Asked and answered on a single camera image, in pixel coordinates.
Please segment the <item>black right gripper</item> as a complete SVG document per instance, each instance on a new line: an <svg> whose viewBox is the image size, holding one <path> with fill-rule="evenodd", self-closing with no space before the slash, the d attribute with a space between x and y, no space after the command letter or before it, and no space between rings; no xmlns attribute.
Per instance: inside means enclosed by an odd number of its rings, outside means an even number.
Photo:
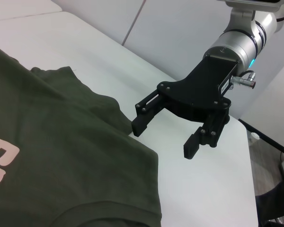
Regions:
<svg viewBox="0 0 284 227"><path fill-rule="evenodd" d="M204 122L184 144L184 158L193 158L200 145L215 148L224 126L229 122L231 101L223 97L226 91L222 87L230 87L230 77L230 60L205 57L186 78L159 83L157 91L135 105L134 136L139 137L154 116L166 108L180 118Z"/></svg>

